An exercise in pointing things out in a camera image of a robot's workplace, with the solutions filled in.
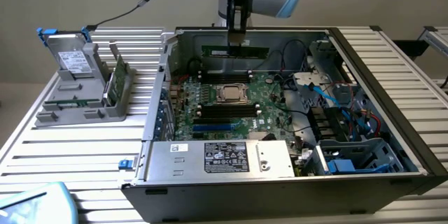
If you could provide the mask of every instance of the power supply label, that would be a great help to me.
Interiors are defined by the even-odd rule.
[[[207,173],[245,173],[250,171],[246,142],[205,143]]]

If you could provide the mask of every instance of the metal rail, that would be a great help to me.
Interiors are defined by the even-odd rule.
[[[427,41],[434,48],[443,52],[448,59],[448,27],[426,27],[419,40]]]
[[[342,32],[374,75],[410,119],[438,158],[448,167],[448,110],[441,95],[414,65],[370,27]],[[118,189],[118,179],[134,172],[118,171],[119,161],[139,153],[151,98],[154,75],[162,54],[163,28],[99,28],[93,35],[101,57],[114,66],[107,42],[117,39],[125,60],[138,69],[123,122],[37,128],[35,114],[54,88],[55,76],[0,151],[0,199],[47,182],[63,181],[73,192],[83,223],[143,224]],[[431,223],[448,221],[448,183],[423,196],[406,196],[374,215],[307,217],[246,221],[257,223]]]

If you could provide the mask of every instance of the circuit board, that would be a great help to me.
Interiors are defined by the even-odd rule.
[[[203,46],[203,57],[266,59],[269,57],[269,47],[242,47],[238,56],[229,54],[229,46]]]
[[[111,75],[110,82],[106,87],[106,103],[109,106],[115,106],[115,104],[122,100],[125,83],[127,75],[127,64],[123,61],[123,57],[119,56],[118,65]]]
[[[233,118],[230,131],[205,131],[202,138],[194,138],[194,120],[198,119],[198,106],[207,106],[217,104],[217,84],[202,84],[195,78],[185,82],[183,92],[179,98],[185,102],[185,109],[177,109],[177,140],[229,140],[229,139],[250,139],[250,133],[267,132],[273,133],[278,140],[287,140],[293,143],[295,134],[285,131],[277,124],[279,117],[282,122],[286,119],[286,112],[274,106],[270,95],[275,84],[267,84],[266,79],[274,78],[267,74],[255,75],[251,83],[247,84],[246,94],[249,97],[249,104],[258,103],[261,105],[262,113],[254,118]]]
[[[58,104],[62,108],[82,108],[89,107],[90,102],[99,102],[99,99],[81,99],[81,100],[58,100],[58,101],[46,101],[45,104]]]

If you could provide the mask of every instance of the gray wall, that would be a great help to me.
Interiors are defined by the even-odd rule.
[[[0,81],[47,82],[54,58],[37,37],[37,27],[79,29],[117,16],[139,0],[0,0]],[[110,26],[210,25],[217,0],[153,0]],[[394,38],[413,39],[425,25],[448,26],[447,0],[302,0],[290,19],[254,16],[257,25],[381,25]],[[431,54],[425,70],[443,78],[448,62]]]

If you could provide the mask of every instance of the label sticker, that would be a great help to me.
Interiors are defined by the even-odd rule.
[[[93,69],[82,51],[59,52],[59,56],[73,73],[91,73]]]
[[[246,142],[205,143],[205,150],[205,170],[207,173],[250,171]]]
[[[187,152],[189,144],[173,144],[170,151],[171,152]]]
[[[230,55],[230,54],[227,53],[227,51],[214,50],[213,55]]]

